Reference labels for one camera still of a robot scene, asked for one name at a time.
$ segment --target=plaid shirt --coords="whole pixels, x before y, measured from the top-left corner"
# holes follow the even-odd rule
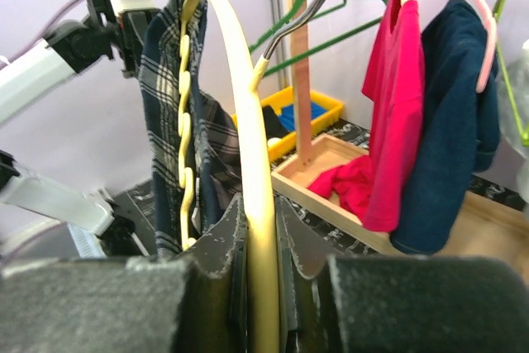
[[[182,251],[178,134],[180,15],[183,0],[169,0],[149,24],[141,57],[139,81],[149,143],[153,151],[156,246],[158,255]],[[207,4],[203,1],[188,24],[191,49],[187,70],[191,74],[188,112],[193,140],[186,166],[194,169],[197,191],[193,224],[205,232],[218,222],[235,193],[242,190],[239,139],[230,116],[211,96],[198,88],[198,66],[206,34]]]

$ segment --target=red shirt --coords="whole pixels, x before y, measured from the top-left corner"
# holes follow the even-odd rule
[[[398,225],[403,186],[422,129],[424,54],[416,0],[389,0],[362,93],[374,102],[369,155],[322,173],[308,188],[353,212],[371,231]]]

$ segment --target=wooden post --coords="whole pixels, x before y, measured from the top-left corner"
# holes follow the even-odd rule
[[[287,9],[289,9],[292,4],[293,0],[288,0]],[[306,8],[307,4],[305,3],[299,9],[298,14],[295,17],[301,14]],[[308,24],[305,24],[290,35],[290,55],[294,57],[307,50]],[[308,165],[312,154],[311,98],[308,58],[300,60],[292,66],[292,79],[294,87],[294,121],[297,133],[296,149],[301,163],[303,165]]]

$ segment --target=yellow bin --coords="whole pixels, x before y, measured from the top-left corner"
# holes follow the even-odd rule
[[[311,121],[311,132],[313,135],[325,130],[327,127],[338,122],[341,114],[344,112],[344,104],[334,98],[328,97],[317,93],[315,91],[310,92],[311,101],[326,109],[326,112],[316,119]],[[281,114],[281,108],[287,107],[294,102],[294,94],[292,86],[284,88],[281,91],[278,91],[275,94],[270,95],[269,97],[261,101],[261,107],[270,105],[276,115]],[[231,115],[231,119],[237,127],[237,116]],[[281,141],[269,146],[268,148],[268,158],[269,161],[275,161],[281,156],[286,155],[296,147],[296,132],[293,131],[287,136],[283,137]]]

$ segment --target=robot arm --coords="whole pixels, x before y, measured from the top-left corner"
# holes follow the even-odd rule
[[[123,75],[136,77],[143,35],[159,11],[152,0],[87,0],[82,21],[65,21],[19,59],[0,70],[0,127],[64,82],[96,64],[123,60]],[[87,195],[19,165],[0,151],[0,203],[11,204],[102,236],[117,218],[100,194]]]

